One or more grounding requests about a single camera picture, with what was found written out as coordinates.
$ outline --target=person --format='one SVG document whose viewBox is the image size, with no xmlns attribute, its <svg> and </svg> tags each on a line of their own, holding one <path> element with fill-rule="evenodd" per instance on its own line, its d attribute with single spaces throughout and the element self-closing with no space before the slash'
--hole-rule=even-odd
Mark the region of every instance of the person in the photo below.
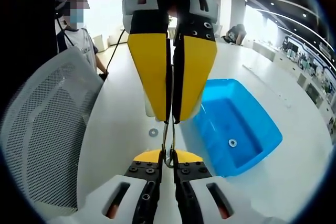
<svg viewBox="0 0 336 224">
<path fill-rule="evenodd" d="M 236 45 L 241 45 L 241 43 L 243 42 L 243 39 L 246 36 L 246 31 L 245 31 L 245 27 L 243 24 L 238 24 L 234 27 L 232 27 L 225 36 L 223 36 L 223 39 L 227 42 L 227 43 L 234 43 Z"/>
<path fill-rule="evenodd" d="M 65 28 L 62 28 L 60 21 L 58 25 L 60 32 L 57 34 L 58 52 L 76 46 L 82 53 L 88 64 L 94 71 L 97 68 L 102 71 L 99 76 L 105 80 L 108 72 L 97 56 L 98 49 L 94 45 L 88 31 L 84 28 L 84 9 L 89 8 L 87 0 L 67 0 L 60 4 L 59 11 L 63 13 Z"/>
</svg>

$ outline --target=bolt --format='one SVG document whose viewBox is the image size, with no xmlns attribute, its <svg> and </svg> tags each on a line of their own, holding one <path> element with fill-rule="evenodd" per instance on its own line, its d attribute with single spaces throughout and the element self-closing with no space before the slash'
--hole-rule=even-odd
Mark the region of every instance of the bolt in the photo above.
<svg viewBox="0 0 336 224">
<path fill-rule="evenodd" d="M 128 170 L 129 170 L 130 172 L 133 172 L 133 173 L 135 173 L 135 172 L 138 171 L 138 169 L 137 169 L 136 167 L 130 167 Z"/>
<path fill-rule="evenodd" d="M 198 171 L 201 172 L 201 173 L 206 173 L 208 171 L 208 169 L 205 168 L 205 167 L 201 167 L 200 169 L 198 169 Z"/>
<path fill-rule="evenodd" d="M 204 26 L 205 26 L 206 28 L 208 28 L 208 29 L 212 28 L 212 25 L 211 25 L 210 23 L 208 23 L 208 22 L 205 22 L 205 23 L 204 23 Z"/>
<path fill-rule="evenodd" d="M 183 174 L 189 174 L 190 171 L 189 171 L 189 169 L 182 169 L 182 173 L 183 173 Z"/>
<path fill-rule="evenodd" d="M 147 174 L 153 174 L 153 173 L 155 173 L 155 170 L 152 169 L 152 168 L 149 168 L 149 169 L 146 169 L 146 173 Z"/>
</svg>

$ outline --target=white wall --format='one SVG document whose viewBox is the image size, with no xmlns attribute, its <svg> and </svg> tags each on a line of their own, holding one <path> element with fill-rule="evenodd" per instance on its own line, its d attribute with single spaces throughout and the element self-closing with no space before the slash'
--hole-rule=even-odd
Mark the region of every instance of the white wall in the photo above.
<svg viewBox="0 0 336 224">
<path fill-rule="evenodd" d="M 90 11 L 85 22 L 92 37 L 99 34 L 106 39 L 123 28 L 121 0 L 88 0 Z"/>
<path fill-rule="evenodd" d="M 218 26 L 218 31 L 215 31 L 215 34 L 220 34 L 221 33 L 221 27 L 220 27 L 220 11 L 221 11 L 221 0 L 214 0 L 217 5 L 218 5 L 218 16 L 217 16 L 217 22 L 216 25 Z"/>
<path fill-rule="evenodd" d="M 245 0 L 220 0 L 219 23 L 224 36 L 233 26 L 244 23 Z"/>
<path fill-rule="evenodd" d="M 246 6 L 243 24 L 247 33 L 245 39 L 261 40 L 264 32 L 264 19 L 260 12 L 250 6 Z"/>
<path fill-rule="evenodd" d="M 282 46 L 282 43 L 284 42 L 285 40 L 285 37 L 286 37 L 286 34 L 278 28 L 278 39 L 277 39 L 277 42 L 275 43 L 275 47 L 281 47 Z"/>
<path fill-rule="evenodd" d="M 245 0 L 232 0 L 231 27 L 242 24 L 244 22 L 245 7 Z"/>
</svg>

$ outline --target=white t-shirt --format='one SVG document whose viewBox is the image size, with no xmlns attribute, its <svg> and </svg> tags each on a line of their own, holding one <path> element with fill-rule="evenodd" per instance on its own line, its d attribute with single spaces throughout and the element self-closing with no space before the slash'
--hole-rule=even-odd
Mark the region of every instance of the white t-shirt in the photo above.
<svg viewBox="0 0 336 224">
<path fill-rule="evenodd" d="M 77 47 L 82 53 L 87 62 L 93 67 L 94 71 L 97 71 L 96 63 L 96 53 L 98 52 L 97 48 L 94 46 L 92 39 L 86 29 L 72 29 L 66 27 L 64 29 L 65 34 L 69 37 L 71 42 L 75 47 Z M 72 47 L 69 39 L 63 34 L 63 31 L 60 31 L 57 34 L 57 44 L 59 52 L 65 50 L 62 48 L 62 40 L 65 40 L 66 48 Z"/>
</svg>

